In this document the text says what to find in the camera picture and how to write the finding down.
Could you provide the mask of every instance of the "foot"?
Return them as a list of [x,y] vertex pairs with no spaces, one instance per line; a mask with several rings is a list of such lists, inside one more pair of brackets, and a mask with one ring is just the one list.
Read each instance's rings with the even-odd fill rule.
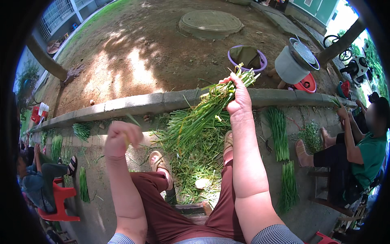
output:
[[296,151],[296,155],[298,156],[299,167],[309,166],[309,163],[307,162],[309,155],[306,153],[303,140],[299,139],[295,143],[295,151]]
[[68,164],[67,175],[72,176],[76,168],[77,168],[77,159],[75,156],[73,156],[71,162]]
[[225,145],[223,147],[223,165],[233,159],[233,133],[228,131],[225,135]]
[[323,147],[324,147],[324,149],[327,149],[328,147],[331,146],[329,144],[330,136],[324,127],[321,128],[321,134],[322,134],[322,140],[323,140]]
[[[161,158],[161,156],[159,156],[159,155],[152,156],[150,158],[150,162],[149,162],[151,167],[152,167],[152,169],[153,169],[153,165],[156,163],[156,161],[157,160],[162,160],[162,159],[163,158]],[[165,174],[165,179],[167,180],[167,183],[168,183],[167,190],[172,190],[172,188],[173,188],[173,179],[172,179],[170,173],[168,172],[168,170],[166,170],[166,169],[164,169],[162,167],[164,167],[164,165],[159,164],[157,166],[157,170],[156,171],[157,172],[163,172]]]

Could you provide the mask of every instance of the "green shirt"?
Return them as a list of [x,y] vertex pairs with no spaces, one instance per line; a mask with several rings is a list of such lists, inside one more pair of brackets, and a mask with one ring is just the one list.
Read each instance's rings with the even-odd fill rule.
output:
[[382,137],[373,138],[373,134],[369,132],[357,144],[362,153],[364,164],[352,163],[351,170],[352,174],[365,189],[370,186],[379,172],[385,158],[386,142],[386,134]]

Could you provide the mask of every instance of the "maroon pants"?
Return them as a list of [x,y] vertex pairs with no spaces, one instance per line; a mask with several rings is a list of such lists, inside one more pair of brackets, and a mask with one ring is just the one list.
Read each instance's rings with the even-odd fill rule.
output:
[[227,237],[245,243],[234,209],[233,160],[222,170],[221,194],[205,225],[195,225],[164,201],[168,187],[162,172],[130,173],[144,204],[148,222],[147,242],[171,244],[194,237]]

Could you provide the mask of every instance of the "stainless steel bowl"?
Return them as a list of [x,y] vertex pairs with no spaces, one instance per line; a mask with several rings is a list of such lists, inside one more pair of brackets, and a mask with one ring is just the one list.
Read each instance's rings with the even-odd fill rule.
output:
[[290,38],[289,50],[291,56],[302,68],[308,71],[319,70],[319,63],[316,57],[302,42],[295,38]]

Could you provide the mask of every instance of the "scooter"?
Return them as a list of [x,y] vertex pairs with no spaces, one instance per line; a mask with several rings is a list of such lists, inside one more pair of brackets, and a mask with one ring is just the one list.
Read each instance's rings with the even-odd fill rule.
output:
[[340,69],[340,72],[350,74],[358,87],[361,86],[364,80],[372,80],[371,70],[368,68],[367,61],[363,56],[354,56],[345,68]]

